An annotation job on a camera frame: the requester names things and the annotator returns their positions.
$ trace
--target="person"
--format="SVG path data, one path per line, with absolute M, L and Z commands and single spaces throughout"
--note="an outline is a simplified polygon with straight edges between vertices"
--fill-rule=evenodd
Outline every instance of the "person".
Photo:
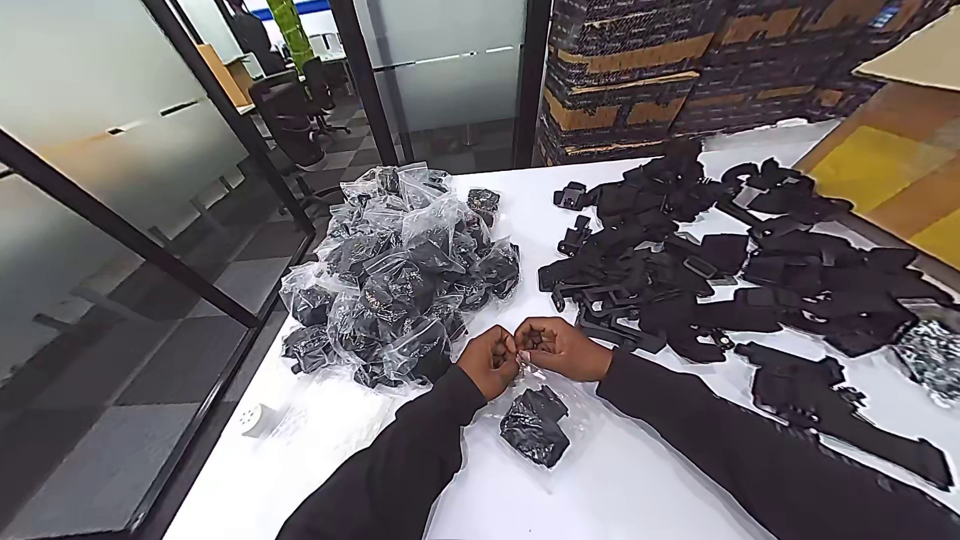
M 283 57 L 270 50 L 270 38 L 256 15 L 247 12 L 243 0 L 229 0 L 233 8 L 233 20 L 230 26 L 237 37 L 240 49 L 253 53 L 265 75 L 274 75 L 286 69 Z
M 508 359 L 494 367 L 494 356 Z M 696 375 L 611 351 L 554 317 L 471 339 L 431 391 L 303 501 L 277 539 L 422 538 L 431 505 L 461 467 L 461 427 L 503 393 L 518 356 L 599 381 L 597 396 L 656 429 L 780 540 L 960 538 L 960 518 L 921 490 L 718 398 Z

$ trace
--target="white tabletop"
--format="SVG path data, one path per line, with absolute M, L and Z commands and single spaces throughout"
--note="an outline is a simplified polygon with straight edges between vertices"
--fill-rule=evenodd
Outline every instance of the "white tabletop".
M 793 164 L 810 144 L 753 147 L 708 152 L 701 156 L 707 174 L 717 178 L 742 161 L 777 157 Z M 530 315 L 553 315 L 546 293 L 538 291 L 537 269 L 562 256 L 557 242 L 573 226 L 576 213 L 554 207 L 552 191 L 577 181 L 593 186 L 620 179 L 620 173 L 642 160 L 621 160 L 484 173 L 456 177 L 458 195 L 471 187 L 501 193 L 501 214 L 494 233 L 509 235 L 520 247 L 522 282 L 504 307 L 487 307 L 470 321 L 471 334 L 501 324 L 514 329 Z M 592 227 L 599 224 L 594 218 Z M 744 233 L 746 227 L 712 209 L 681 230 L 697 237 L 707 233 Z M 872 244 L 836 225 L 818 226 L 840 233 L 855 245 Z M 735 286 L 718 287 L 711 300 L 726 300 Z M 569 306 L 563 317 L 573 321 Z M 167 540 L 274 538 L 297 505 L 353 452 L 368 445 L 410 397 L 375 393 L 345 378 L 327 375 L 307 382 L 279 357 L 280 340 L 296 325 L 288 319 L 267 353 L 209 460 L 187 495 Z M 793 331 L 774 334 L 733 332 L 737 341 L 751 339 L 790 353 L 820 358 L 837 355 L 823 340 Z M 692 365 L 669 348 L 641 356 L 676 371 L 696 373 L 718 395 L 740 405 L 751 403 L 753 368 L 728 353 L 726 362 Z M 890 353 L 880 351 L 856 360 L 842 360 L 849 382 L 868 396 L 865 416 L 881 428 L 906 436 L 922 436 L 952 456 L 960 455 L 960 417 L 932 403 L 920 386 L 902 375 Z M 251 439 L 240 435 L 241 413 L 256 404 L 290 407 L 273 435 Z M 529 474 L 529 465 L 497 441 L 489 423 L 465 429 L 464 468 L 438 498 L 426 538 L 670 538 L 711 540 L 765 538 L 760 528 L 732 498 L 681 455 L 662 443 L 649 427 L 618 415 L 601 400 L 589 438 L 571 447 L 545 483 Z M 899 467 L 842 443 L 832 448 L 898 479 L 921 487 L 936 499 L 960 509 L 960 496 L 943 493 Z

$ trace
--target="stacked boxes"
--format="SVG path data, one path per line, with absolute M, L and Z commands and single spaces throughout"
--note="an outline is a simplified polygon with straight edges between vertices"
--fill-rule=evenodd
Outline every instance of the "stacked boxes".
M 713 135 L 791 118 L 842 55 L 841 49 L 805 62 L 769 59 L 704 67 L 669 133 Z
M 655 155 L 726 0 L 557 0 L 540 147 L 557 163 Z
M 629 83 L 698 65 L 726 0 L 557 0 L 547 65 L 570 86 Z
M 843 116 L 850 71 L 957 0 L 556 0 L 538 150 L 563 164 L 664 141 Z

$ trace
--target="white round object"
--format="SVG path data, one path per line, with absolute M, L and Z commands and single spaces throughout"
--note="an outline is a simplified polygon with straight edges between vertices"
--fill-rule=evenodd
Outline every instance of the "white round object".
M 273 427 L 276 411 L 264 404 L 257 404 L 240 415 L 241 434 L 259 437 Z

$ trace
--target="black office chair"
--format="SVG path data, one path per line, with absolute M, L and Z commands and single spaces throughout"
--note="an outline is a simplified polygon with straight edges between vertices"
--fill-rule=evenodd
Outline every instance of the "black office chair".
M 314 105 L 326 113 L 333 110 L 337 104 L 333 101 L 333 95 L 330 93 L 330 86 L 326 83 L 327 73 L 324 61 L 319 58 L 312 58 L 303 63 L 303 77 L 306 78 L 306 89 L 310 92 L 310 99 Z M 350 129 L 345 126 L 331 126 L 326 122 L 324 113 L 317 116 L 317 124 L 327 133 L 336 130 L 345 132 L 349 135 Z
M 329 215 L 331 203 L 323 200 L 340 187 L 335 185 L 314 191 L 303 179 L 304 171 L 321 168 L 326 153 L 320 145 L 320 131 L 310 122 L 313 105 L 300 84 L 296 71 L 285 71 L 253 83 L 250 97 L 273 136 L 276 148 L 268 153 L 270 161 L 283 176 L 294 175 L 302 196 L 300 207 L 320 207 L 317 215 Z

